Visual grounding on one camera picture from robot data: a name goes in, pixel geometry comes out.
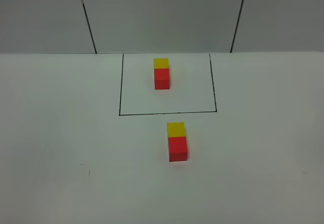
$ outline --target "white tabletop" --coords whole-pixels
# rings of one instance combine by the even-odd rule
[[[1,223],[324,221],[324,53],[211,54],[217,112],[130,116],[122,57],[0,56]]]

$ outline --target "red cube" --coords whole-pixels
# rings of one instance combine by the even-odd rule
[[[188,146],[186,137],[169,137],[169,161],[187,161]]]
[[[169,69],[154,69],[155,89],[170,89],[170,71]]]

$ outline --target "white surface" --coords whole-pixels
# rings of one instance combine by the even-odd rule
[[[0,53],[94,53],[81,0],[0,0]]]
[[[170,89],[154,89],[154,58],[168,58]],[[125,54],[120,114],[215,111],[209,54]]]
[[[324,51],[324,0],[245,0],[234,52]]]
[[[229,52],[241,0],[84,0],[99,53]]]
[[[212,54],[217,113],[149,116],[118,116],[121,61],[0,56],[1,223],[324,221],[324,54]]]

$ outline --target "block tower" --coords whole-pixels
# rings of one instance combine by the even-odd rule
[[[168,58],[154,59],[155,89],[170,89],[170,70]]]
[[[169,161],[187,161],[188,146],[184,122],[168,123]]]

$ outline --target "yellow cube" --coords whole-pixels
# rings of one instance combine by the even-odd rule
[[[168,123],[168,137],[185,137],[186,130],[184,128],[184,122]]]
[[[169,59],[168,58],[154,58],[154,69],[168,69]]]

